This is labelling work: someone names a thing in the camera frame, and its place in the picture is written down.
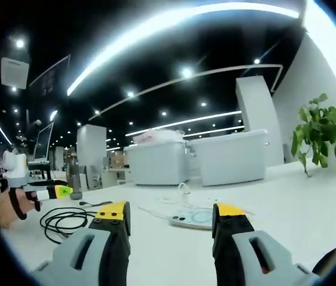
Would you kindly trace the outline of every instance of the black ceiling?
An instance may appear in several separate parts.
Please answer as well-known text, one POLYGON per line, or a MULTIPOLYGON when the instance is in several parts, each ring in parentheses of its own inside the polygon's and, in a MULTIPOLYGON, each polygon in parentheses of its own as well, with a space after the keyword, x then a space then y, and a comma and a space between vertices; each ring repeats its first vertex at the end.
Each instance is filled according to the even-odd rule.
MULTIPOLYGON (((19 5, 13 8, 8 4, 0 7, 0 54, 8 49, 11 37, 26 38, 31 57, 28 83, 58 60, 71 55, 69 69, 60 85, 45 96, 35 96, 29 89, 13 93, 0 85, 0 124, 13 143, 20 143, 15 135, 19 128, 25 128, 26 107, 30 110, 30 119, 42 120, 43 126, 49 123, 51 112, 58 110, 52 142, 58 139, 55 144, 64 147, 75 144, 77 122, 108 127, 113 131, 108 136, 117 139, 109 142, 110 147, 116 147, 117 143, 122 147, 130 143, 130 138, 125 138, 129 132, 238 110, 235 79, 259 74, 271 88, 277 68, 227 71, 185 80, 132 98, 89 120, 95 110, 103 110, 127 98, 127 91, 138 93, 179 78, 183 66, 204 72, 252 64, 255 58, 261 58, 262 64, 282 64, 282 79, 304 33, 301 17, 293 19, 261 11, 198 15, 131 47, 95 70, 68 97, 67 88, 101 48, 134 23, 178 6, 177 1, 87 2, 69 3, 64 7, 51 7, 50 3, 43 2, 32 7, 19 5), (15 108, 19 110, 17 114, 13 112, 15 108), (167 116, 162 116, 162 111, 167 112, 167 116)), ((213 2, 196 1, 195 4, 213 2)), ((254 2, 290 8, 301 15, 304 10, 303 1, 254 2)), ((191 133, 202 132, 239 125, 237 119, 239 117, 224 117, 177 128, 191 128, 191 133)))

